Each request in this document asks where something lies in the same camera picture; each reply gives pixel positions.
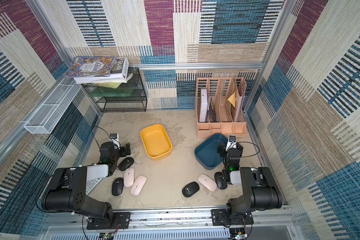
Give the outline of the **pink mouse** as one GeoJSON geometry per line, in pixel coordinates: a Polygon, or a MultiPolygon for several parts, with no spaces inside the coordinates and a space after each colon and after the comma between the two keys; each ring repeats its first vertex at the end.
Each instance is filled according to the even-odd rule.
{"type": "Polygon", "coordinates": [[[201,174],[198,177],[198,181],[200,184],[202,184],[204,187],[206,187],[209,191],[211,192],[215,192],[217,187],[216,182],[210,178],[209,176],[205,175],[205,174],[201,174]]]}
{"type": "Polygon", "coordinates": [[[146,176],[143,175],[138,176],[131,187],[130,193],[133,196],[138,196],[141,193],[146,182],[147,182],[146,176]]]}
{"type": "Polygon", "coordinates": [[[130,188],[134,184],[135,169],[128,168],[124,171],[124,187],[130,188]]]}

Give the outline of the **yellow plastic storage box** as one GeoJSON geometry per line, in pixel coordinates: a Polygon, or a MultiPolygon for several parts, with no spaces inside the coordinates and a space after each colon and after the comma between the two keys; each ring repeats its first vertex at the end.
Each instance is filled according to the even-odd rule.
{"type": "Polygon", "coordinates": [[[163,125],[146,127],[141,131],[140,136],[150,159],[157,161],[171,154],[173,145],[163,125]]]}

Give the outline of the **teal plastic storage box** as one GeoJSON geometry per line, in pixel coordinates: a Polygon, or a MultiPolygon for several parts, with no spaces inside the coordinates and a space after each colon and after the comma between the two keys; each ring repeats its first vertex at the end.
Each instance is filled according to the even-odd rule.
{"type": "Polygon", "coordinates": [[[227,143],[228,138],[224,135],[219,133],[211,135],[195,148],[194,154],[196,160],[206,170],[213,170],[223,162],[223,157],[218,153],[218,147],[226,146],[227,143]]]}

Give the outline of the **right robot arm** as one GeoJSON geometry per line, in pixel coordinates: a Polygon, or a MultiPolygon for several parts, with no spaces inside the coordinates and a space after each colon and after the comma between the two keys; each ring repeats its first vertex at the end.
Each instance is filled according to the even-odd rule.
{"type": "Polygon", "coordinates": [[[239,184],[242,195],[229,199],[223,210],[212,210],[215,226],[252,224],[252,212],[279,209],[283,197],[272,173],[267,167],[240,167],[243,147],[240,143],[218,145],[217,153],[223,158],[224,168],[215,173],[218,189],[225,190],[228,185],[239,184]]]}

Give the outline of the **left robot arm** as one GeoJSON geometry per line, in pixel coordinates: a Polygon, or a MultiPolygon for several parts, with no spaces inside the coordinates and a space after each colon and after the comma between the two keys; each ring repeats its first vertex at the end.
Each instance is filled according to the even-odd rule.
{"type": "Polygon", "coordinates": [[[119,164],[121,157],[131,154],[130,144],[119,147],[103,143],[100,160],[95,165],[58,168],[42,197],[42,210],[48,213],[77,213],[88,218],[87,230],[127,229],[129,212],[115,212],[108,202],[100,202],[87,194],[87,183],[111,177],[115,170],[126,170],[129,164],[119,164]]]}

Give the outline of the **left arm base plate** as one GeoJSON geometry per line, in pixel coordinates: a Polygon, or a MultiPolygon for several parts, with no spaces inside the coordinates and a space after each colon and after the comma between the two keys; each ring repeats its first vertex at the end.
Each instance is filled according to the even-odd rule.
{"type": "Polygon", "coordinates": [[[110,219],[89,217],[87,230],[127,229],[130,224],[131,212],[114,212],[110,219]]]}

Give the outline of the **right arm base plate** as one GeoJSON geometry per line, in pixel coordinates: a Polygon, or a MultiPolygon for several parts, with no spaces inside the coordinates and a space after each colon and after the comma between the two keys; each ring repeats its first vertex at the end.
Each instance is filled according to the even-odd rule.
{"type": "Polygon", "coordinates": [[[214,226],[232,226],[232,225],[253,225],[254,220],[249,213],[228,214],[226,209],[212,209],[212,222],[214,226]]]}

